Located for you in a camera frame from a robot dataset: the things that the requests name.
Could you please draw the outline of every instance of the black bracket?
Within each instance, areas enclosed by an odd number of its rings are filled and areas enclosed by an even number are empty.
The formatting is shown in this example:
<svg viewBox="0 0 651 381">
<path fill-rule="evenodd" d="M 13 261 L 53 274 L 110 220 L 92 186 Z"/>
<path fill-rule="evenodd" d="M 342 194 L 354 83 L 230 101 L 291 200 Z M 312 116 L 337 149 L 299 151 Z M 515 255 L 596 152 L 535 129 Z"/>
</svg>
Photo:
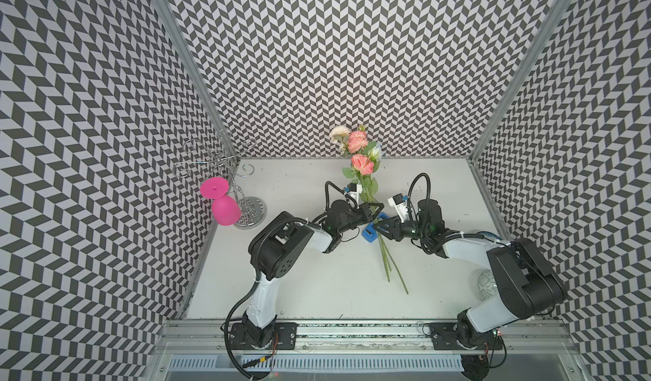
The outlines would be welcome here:
<svg viewBox="0 0 651 381">
<path fill-rule="evenodd" d="M 257 347 L 256 341 L 244 330 L 242 323 L 233 323 L 229 331 L 231 335 L 229 343 L 231 344 L 232 350 L 271 350 L 277 336 L 277 350 L 293 350 L 296 345 L 297 328 L 298 323 L 276 322 L 273 326 L 272 338 L 269 345 L 260 349 L 260 347 Z"/>
<path fill-rule="evenodd" d="M 456 341 L 456 329 L 455 325 L 457 322 L 444 322 L 444 323 L 428 323 L 428 328 L 430 329 L 430 339 L 434 344 L 434 350 L 464 350 L 468 351 L 467 348 L 460 346 Z M 493 336 L 492 333 L 486 333 L 483 337 L 484 341 L 488 345 L 488 350 L 501 350 L 504 348 L 502 342 Z M 483 351 L 485 346 L 477 346 L 474 350 Z"/>
</svg>

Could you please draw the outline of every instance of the pink silicone cup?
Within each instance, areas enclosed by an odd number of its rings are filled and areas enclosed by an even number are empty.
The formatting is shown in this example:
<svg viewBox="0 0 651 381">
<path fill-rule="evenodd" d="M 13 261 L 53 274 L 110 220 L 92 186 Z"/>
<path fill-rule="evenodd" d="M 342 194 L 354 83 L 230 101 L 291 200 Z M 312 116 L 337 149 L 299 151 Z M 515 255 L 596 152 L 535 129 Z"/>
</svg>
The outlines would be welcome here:
<svg viewBox="0 0 651 381">
<path fill-rule="evenodd" d="M 229 182 L 223 177 L 216 176 L 201 184 L 199 192 L 205 198 L 222 197 L 229 190 Z"/>
<path fill-rule="evenodd" d="M 231 225 L 240 219 L 242 211 L 235 199 L 222 196 L 212 202 L 212 215 L 215 216 L 217 224 Z"/>
</svg>

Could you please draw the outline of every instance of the wire rack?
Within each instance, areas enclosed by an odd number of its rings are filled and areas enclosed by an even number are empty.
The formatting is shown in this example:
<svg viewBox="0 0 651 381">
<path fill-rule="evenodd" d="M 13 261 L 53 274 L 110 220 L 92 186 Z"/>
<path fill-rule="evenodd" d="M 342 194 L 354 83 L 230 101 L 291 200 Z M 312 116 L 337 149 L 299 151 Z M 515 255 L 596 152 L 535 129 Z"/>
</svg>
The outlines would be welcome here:
<svg viewBox="0 0 651 381">
<path fill-rule="evenodd" d="M 220 142 L 230 139 L 227 130 L 218 131 L 217 136 Z M 202 142 L 189 139 L 183 143 L 183 151 L 191 156 L 199 157 L 199 159 L 176 162 L 173 173 L 178 178 L 196 177 L 193 174 L 194 170 L 201 173 L 200 181 L 202 182 L 213 176 L 221 176 L 228 180 L 228 194 L 240 205 L 242 211 L 240 219 L 233 225 L 239 229 L 252 229 L 264 220 L 267 215 L 267 206 L 261 198 L 245 196 L 241 187 L 235 182 L 236 177 L 246 178 L 255 172 L 253 165 L 243 164 L 241 168 L 244 174 L 237 173 L 240 157 L 252 147 L 252 142 L 247 141 L 245 145 L 246 150 L 244 152 L 227 156 L 220 149 L 206 148 Z"/>
</svg>

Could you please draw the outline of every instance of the checkered wall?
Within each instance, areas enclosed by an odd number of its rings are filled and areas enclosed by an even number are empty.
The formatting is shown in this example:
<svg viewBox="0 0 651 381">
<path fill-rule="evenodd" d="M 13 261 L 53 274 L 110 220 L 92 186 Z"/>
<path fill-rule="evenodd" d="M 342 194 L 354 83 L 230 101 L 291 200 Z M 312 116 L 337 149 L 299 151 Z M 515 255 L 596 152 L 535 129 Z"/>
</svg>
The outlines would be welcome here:
<svg viewBox="0 0 651 381">
<path fill-rule="evenodd" d="M 651 380 L 650 1 L 573 0 L 479 159 L 598 380 Z"/>
<path fill-rule="evenodd" d="M 0 117 L 0 379 L 138 375 L 210 223 L 171 165 L 214 140 L 147 0 L 0 0 Z"/>
<path fill-rule="evenodd" d="M 334 156 L 370 126 L 390 155 L 473 148 L 553 0 L 169 0 L 234 145 Z"/>
</svg>

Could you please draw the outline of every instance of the bouquet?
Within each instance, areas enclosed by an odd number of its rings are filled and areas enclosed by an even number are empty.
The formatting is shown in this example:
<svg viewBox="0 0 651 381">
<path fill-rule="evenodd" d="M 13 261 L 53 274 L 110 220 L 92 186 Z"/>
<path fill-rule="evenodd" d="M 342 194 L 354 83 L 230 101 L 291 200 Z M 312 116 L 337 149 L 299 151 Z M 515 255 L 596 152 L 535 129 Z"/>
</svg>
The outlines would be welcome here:
<svg viewBox="0 0 651 381">
<path fill-rule="evenodd" d="M 379 203 L 374 197 L 375 193 L 378 193 L 378 181 L 374 177 L 371 177 L 371 174 L 377 172 L 379 169 L 379 161 L 383 155 L 382 144 L 376 141 L 369 141 L 366 128 L 363 125 L 360 125 L 357 131 L 354 132 L 345 126 L 335 126 L 330 131 L 330 141 L 332 143 L 339 143 L 342 156 L 351 156 L 350 167 L 345 167 L 342 171 L 344 176 L 350 179 L 352 183 L 362 185 L 362 193 L 360 195 L 362 201 L 365 203 Z M 409 294 L 409 290 L 407 290 L 407 286 L 402 279 L 402 274 L 400 274 L 398 266 L 379 233 L 378 241 L 387 280 L 391 282 L 389 271 L 393 270 L 391 268 L 391 263 L 393 263 L 402 281 L 405 292 Z"/>
</svg>

